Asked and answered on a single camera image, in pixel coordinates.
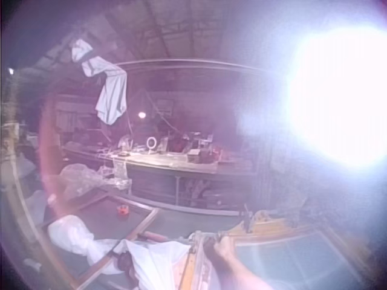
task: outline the hanging white cloth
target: hanging white cloth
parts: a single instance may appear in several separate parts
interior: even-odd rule
[[[77,62],[92,50],[90,44],[78,39],[72,49],[73,62]],[[100,56],[83,62],[82,68],[88,77],[102,72],[108,76],[101,90],[96,110],[98,117],[104,123],[112,125],[126,111],[126,82],[128,80],[126,71]]]

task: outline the ceiling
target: ceiling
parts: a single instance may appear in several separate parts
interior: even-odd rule
[[[2,72],[15,68],[12,82],[28,92],[49,88],[94,94],[103,76],[87,78],[71,61],[71,43],[82,38],[112,63],[198,58],[285,73],[297,43],[326,23],[327,15],[364,12],[353,1],[336,1],[334,6],[322,2],[23,1],[2,29]],[[154,90],[175,83],[175,88],[178,84],[178,89],[195,91],[227,87],[238,76],[208,69],[169,69],[135,78]]]

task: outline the bright light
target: bright light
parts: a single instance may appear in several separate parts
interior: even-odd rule
[[[146,117],[146,114],[144,112],[139,112],[138,113],[138,116],[141,118],[141,119],[144,119]]]
[[[387,33],[343,28],[299,49],[288,116],[311,148],[351,167],[387,155]]]

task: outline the table leg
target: table leg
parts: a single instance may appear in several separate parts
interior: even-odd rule
[[[176,178],[175,205],[179,205],[180,176],[175,176],[175,178]]]

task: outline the screen printing frame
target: screen printing frame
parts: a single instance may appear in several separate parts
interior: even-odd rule
[[[358,277],[374,285],[377,281],[377,267],[367,259],[368,248],[365,245],[354,244],[345,235],[336,231],[333,227],[323,225],[300,225],[296,228],[289,227],[285,219],[274,219],[271,221],[257,222],[253,226],[252,233],[247,234],[243,230],[241,222],[235,228],[224,233],[230,236],[235,247],[243,246],[247,243],[267,243],[278,242],[308,234],[321,234],[330,245],[337,251],[347,262],[348,266],[355,270]],[[183,275],[180,290],[203,290],[208,289],[210,285],[211,271],[215,269],[211,261],[204,253],[203,244],[206,236],[202,236],[199,246],[195,253],[190,253],[188,263]]]
[[[45,228],[49,226],[49,224],[52,224],[54,221],[60,219],[61,217],[71,214],[71,213],[76,213],[77,211],[80,211],[86,207],[89,207],[97,202],[101,202],[104,199],[111,199],[113,201],[119,202],[121,204],[125,204],[128,206],[135,207],[136,210],[142,211],[147,213],[146,217],[133,229],[131,230],[128,234],[126,234],[124,239],[127,240],[134,240],[137,238],[139,234],[144,232],[148,226],[153,222],[153,220],[156,218],[158,212],[160,211],[159,208],[154,208],[150,207],[148,205],[141,204],[139,202],[131,201],[129,199],[123,198],[121,196],[115,196],[111,195],[108,192],[104,192],[102,195],[85,202],[78,207],[74,207],[71,210],[66,211],[65,213],[59,213],[58,216],[49,219],[40,225],[36,227],[37,232],[38,232],[38,238],[41,243],[41,246],[43,250],[45,251],[49,261],[51,264],[54,266],[55,270],[60,274],[60,276],[64,279],[65,282],[67,282],[72,289],[76,290],[83,290],[85,289],[93,280],[95,280],[101,273],[102,271],[110,265],[113,255],[112,251],[115,248],[112,247],[112,249],[104,256],[102,259],[100,259],[97,263],[94,265],[90,266],[88,270],[83,273],[78,279],[75,278],[73,275],[70,274],[70,272],[67,270],[67,266],[64,264],[64,262],[57,256],[54,250],[54,245],[51,243],[47,235],[45,234]]]

